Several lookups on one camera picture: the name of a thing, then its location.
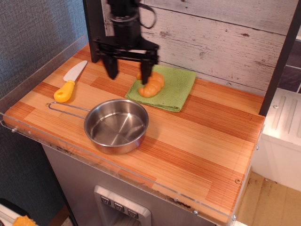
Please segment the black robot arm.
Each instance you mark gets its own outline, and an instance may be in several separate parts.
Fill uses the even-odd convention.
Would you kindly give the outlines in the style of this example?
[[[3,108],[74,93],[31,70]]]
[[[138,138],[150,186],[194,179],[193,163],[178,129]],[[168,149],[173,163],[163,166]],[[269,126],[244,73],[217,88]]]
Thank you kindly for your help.
[[[151,29],[157,15],[154,9],[142,4],[139,0],[109,0],[109,19],[113,23],[114,35],[107,41],[97,37],[96,54],[100,56],[111,79],[119,73],[118,60],[127,60],[141,63],[143,85],[147,84],[152,68],[158,63],[159,45],[142,37],[141,27]],[[140,8],[154,14],[150,26],[145,26],[140,20]]]

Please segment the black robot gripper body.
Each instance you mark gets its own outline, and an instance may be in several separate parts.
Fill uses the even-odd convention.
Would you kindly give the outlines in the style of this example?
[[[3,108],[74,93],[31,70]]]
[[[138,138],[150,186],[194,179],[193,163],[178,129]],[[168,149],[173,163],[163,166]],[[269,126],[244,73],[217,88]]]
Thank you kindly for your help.
[[[109,57],[128,61],[151,63],[158,62],[159,46],[144,39],[138,20],[113,22],[113,36],[96,37],[96,54],[101,58]]]

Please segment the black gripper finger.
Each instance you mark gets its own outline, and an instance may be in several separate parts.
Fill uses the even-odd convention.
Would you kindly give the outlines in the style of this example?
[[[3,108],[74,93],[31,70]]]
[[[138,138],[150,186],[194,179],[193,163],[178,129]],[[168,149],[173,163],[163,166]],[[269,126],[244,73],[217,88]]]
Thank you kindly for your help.
[[[113,58],[112,56],[102,56],[102,61],[108,76],[114,80],[119,73],[117,59]]]
[[[155,60],[151,60],[151,59],[141,60],[142,84],[147,84],[148,78],[150,77],[152,72],[152,67],[154,65],[155,65]]]

